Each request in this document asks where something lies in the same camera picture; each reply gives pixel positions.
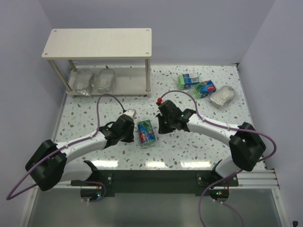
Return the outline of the green sponge pack red logo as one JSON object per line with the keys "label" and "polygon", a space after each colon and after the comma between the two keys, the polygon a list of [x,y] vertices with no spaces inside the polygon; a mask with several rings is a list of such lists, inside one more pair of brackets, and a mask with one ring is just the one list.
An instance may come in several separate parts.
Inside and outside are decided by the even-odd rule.
{"label": "green sponge pack red logo", "polygon": [[153,131],[150,120],[140,121],[137,123],[140,145],[143,148],[153,146],[156,142],[156,137]]}

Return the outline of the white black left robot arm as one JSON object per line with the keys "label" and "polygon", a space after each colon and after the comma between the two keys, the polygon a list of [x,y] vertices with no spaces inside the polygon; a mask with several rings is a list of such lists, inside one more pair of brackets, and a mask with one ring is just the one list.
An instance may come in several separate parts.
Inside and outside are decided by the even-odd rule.
{"label": "white black left robot arm", "polygon": [[66,142],[45,140],[25,165],[31,178],[42,191],[47,191],[62,181],[90,181],[101,179],[99,170],[91,161],[79,164],[71,161],[90,152],[103,150],[119,141],[134,141],[134,110],[127,110],[115,122],[97,128],[86,136]]}

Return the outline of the green sponge pack blue label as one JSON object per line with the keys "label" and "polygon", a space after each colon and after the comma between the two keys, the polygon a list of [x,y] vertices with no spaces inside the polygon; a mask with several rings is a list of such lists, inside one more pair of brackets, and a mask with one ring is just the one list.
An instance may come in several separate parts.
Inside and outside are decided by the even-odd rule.
{"label": "green sponge pack blue label", "polygon": [[207,97],[216,91],[216,87],[211,80],[197,83],[192,87],[192,94],[196,99]]}

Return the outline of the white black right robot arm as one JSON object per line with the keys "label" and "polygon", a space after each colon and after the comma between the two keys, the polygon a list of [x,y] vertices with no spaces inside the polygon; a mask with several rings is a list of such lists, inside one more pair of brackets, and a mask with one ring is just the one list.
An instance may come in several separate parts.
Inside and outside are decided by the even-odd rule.
{"label": "white black right robot arm", "polygon": [[250,123],[235,125],[236,130],[233,131],[227,124],[199,117],[195,110],[181,111],[170,100],[157,102],[157,105],[160,111],[157,115],[160,134],[168,134],[174,130],[193,132],[220,141],[230,148],[231,154],[212,168],[205,178],[208,181],[226,178],[239,170],[252,171],[266,150],[261,137],[251,132],[255,129]]}

